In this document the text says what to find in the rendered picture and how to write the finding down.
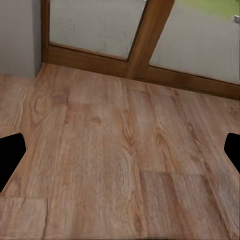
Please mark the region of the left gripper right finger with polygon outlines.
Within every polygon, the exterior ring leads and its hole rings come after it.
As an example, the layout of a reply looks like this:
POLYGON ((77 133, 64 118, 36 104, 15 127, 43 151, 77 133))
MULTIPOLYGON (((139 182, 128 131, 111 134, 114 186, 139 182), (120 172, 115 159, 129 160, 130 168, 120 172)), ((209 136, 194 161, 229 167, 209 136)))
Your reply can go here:
POLYGON ((240 173, 240 134, 229 133, 227 135, 224 151, 240 173))

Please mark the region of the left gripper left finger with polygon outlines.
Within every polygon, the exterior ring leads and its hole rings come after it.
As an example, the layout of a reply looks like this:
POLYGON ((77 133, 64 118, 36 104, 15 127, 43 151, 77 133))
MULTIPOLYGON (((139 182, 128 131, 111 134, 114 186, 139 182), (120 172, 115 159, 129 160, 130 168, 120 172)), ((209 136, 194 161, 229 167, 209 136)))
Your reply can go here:
POLYGON ((0 193, 26 153, 22 133, 0 138, 0 193))

